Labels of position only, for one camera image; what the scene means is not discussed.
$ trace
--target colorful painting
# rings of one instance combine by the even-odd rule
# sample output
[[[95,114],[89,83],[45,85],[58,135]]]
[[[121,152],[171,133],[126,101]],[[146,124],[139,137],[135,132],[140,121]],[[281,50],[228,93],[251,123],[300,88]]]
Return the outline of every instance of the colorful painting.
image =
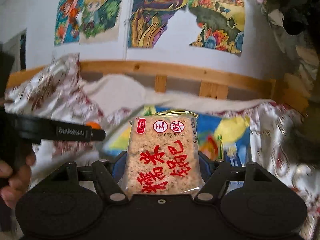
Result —
[[[153,48],[169,19],[187,3],[188,0],[134,0],[128,47]]]
[[[118,39],[121,0],[84,0],[80,43]]]
[[[55,45],[78,42],[80,16],[84,0],[60,0],[55,29]]]
[[[244,0],[189,0],[201,32],[190,46],[240,53],[244,38]]]

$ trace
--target wooden slat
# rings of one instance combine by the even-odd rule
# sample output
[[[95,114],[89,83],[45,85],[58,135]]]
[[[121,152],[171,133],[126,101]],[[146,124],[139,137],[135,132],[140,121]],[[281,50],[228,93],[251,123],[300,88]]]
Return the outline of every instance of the wooden slat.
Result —
[[[278,104],[283,104],[284,89],[286,89],[288,85],[282,80],[271,79],[270,82],[272,83],[270,98]]]
[[[311,94],[310,91],[308,91],[302,81],[302,78],[290,74],[290,73],[285,73],[284,74],[284,82],[287,83],[286,88],[290,88],[293,90],[296,90],[299,92],[303,97],[305,98],[310,98]]]
[[[229,92],[229,87],[228,86],[219,85],[218,88],[217,88],[216,98],[217,99],[227,99],[228,92]]]
[[[289,88],[284,89],[283,102],[301,114],[304,114],[308,107],[308,99],[300,95],[299,92]]]
[[[35,74],[39,73],[44,67],[37,67],[30,70],[22,70],[12,73],[9,77],[7,88],[19,86],[21,83],[31,79]]]
[[[156,75],[155,92],[165,93],[167,86],[167,76]]]
[[[259,93],[262,98],[269,98],[271,82],[223,71],[191,67],[179,64],[144,61],[83,61],[81,69],[108,73],[141,73],[177,77],[195,81],[211,82]]]
[[[202,81],[200,85],[199,96],[205,98],[216,98],[217,88],[217,84]]]

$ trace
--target human hand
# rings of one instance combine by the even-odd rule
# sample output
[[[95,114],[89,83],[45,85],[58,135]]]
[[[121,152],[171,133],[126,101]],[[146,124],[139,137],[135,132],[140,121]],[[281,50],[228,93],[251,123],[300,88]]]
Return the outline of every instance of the human hand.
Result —
[[[36,155],[31,153],[26,157],[26,164],[12,176],[12,168],[5,162],[0,161],[0,178],[9,178],[9,185],[0,189],[0,196],[6,205],[15,208],[18,200],[28,190],[31,179],[31,166],[36,162]]]

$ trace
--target label sticker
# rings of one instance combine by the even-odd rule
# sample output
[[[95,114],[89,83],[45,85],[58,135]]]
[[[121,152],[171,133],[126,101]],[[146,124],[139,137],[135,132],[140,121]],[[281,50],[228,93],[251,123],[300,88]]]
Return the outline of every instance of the label sticker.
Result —
[[[173,121],[171,124],[170,124],[170,129],[173,131],[173,132],[176,132],[176,133],[180,133],[184,130],[184,124],[180,121]]]
[[[153,129],[156,132],[165,132],[168,129],[168,124],[163,120],[158,120],[153,124]]]
[[[146,119],[140,118],[137,125],[137,133],[143,134],[146,127]]]

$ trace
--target finger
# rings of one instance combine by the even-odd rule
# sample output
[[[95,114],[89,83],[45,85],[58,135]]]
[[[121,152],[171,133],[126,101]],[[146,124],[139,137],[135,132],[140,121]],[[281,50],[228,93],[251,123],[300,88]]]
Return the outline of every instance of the finger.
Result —
[[[31,151],[31,154],[29,154],[29,155],[26,157],[26,164],[31,167],[31,166],[35,165],[35,163],[36,163],[36,154],[35,154],[35,152],[32,150],[32,151]]]
[[[6,205],[10,208],[15,208],[17,201],[22,197],[21,191],[15,190],[10,186],[4,187],[0,191],[0,196],[3,198]]]
[[[12,168],[4,161],[0,161],[0,178],[8,178],[11,174]]]
[[[25,192],[28,189],[31,178],[31,169],[23,165],[18,172],[9,179],[9,185],[15,189]]]
[[[11,99],[5,100],[4,98],[0,98],[0,106],[3,106],[4,104],[11,104],[13,101]]]

